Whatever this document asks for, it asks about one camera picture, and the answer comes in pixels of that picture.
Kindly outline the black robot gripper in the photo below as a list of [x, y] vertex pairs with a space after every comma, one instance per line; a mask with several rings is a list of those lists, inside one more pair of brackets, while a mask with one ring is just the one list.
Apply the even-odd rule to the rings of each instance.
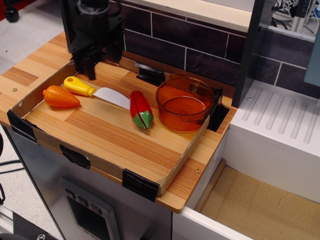
[[75, 32], [69, 50], [73, 65], [79, 74], [95, 80], [101, 58], [117, 64], [122, 58], [122, 5], [118, 0], [69, 0], [69, 5]]

